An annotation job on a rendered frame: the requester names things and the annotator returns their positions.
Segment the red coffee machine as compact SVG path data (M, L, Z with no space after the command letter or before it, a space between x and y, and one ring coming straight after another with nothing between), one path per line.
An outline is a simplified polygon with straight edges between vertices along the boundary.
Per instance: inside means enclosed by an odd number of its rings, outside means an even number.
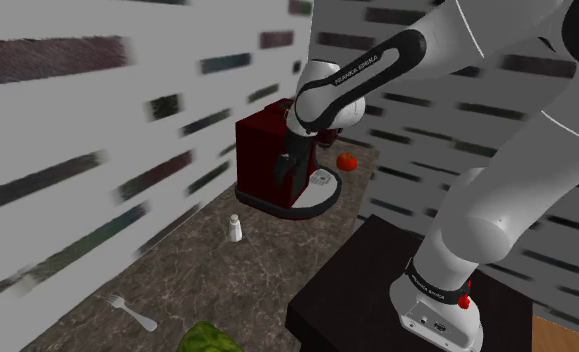
M281 219L317 217L338 200L342 180L317 161L318 142L309 142L306 158L289 171L282 184L275 182L273 167L284 150L285 116L293 101L283 98L235 123L236 198Z

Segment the red tomato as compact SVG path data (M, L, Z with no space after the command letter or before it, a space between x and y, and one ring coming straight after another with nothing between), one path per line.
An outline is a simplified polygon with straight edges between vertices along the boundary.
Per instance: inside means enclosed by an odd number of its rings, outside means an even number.
M337 157L336 166L341 171L351 172L357 168L358 162L352 154L344 153Z

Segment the dark robot stand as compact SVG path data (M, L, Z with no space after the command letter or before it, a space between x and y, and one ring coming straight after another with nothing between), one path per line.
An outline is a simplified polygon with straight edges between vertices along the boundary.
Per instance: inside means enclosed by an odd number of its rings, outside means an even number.
M370 216L289 302L285 326L300 352L444 352L404 329L389 298L420 243L418 234ZM471 283L481 352L532 352L531 299L481 271Z

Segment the green watermelon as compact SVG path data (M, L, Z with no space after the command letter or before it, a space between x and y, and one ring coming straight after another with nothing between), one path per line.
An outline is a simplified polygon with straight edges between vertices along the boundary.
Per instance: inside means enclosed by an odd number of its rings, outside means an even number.
M200 321L181 339L176 352L245 352L230 336L212 323Z

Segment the silver fork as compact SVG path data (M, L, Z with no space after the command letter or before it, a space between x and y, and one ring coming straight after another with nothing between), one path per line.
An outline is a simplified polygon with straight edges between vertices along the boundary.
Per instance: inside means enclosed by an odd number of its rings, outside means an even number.
M126 301L123 297L117 295L111 295L106 298L106 300L116 309L122 309L126 313L128 313L131 317L133 317L146 331L153 332L157 329L158 324L153 319L150 319L142 314L137 313L136 311L129 308L126 304Z

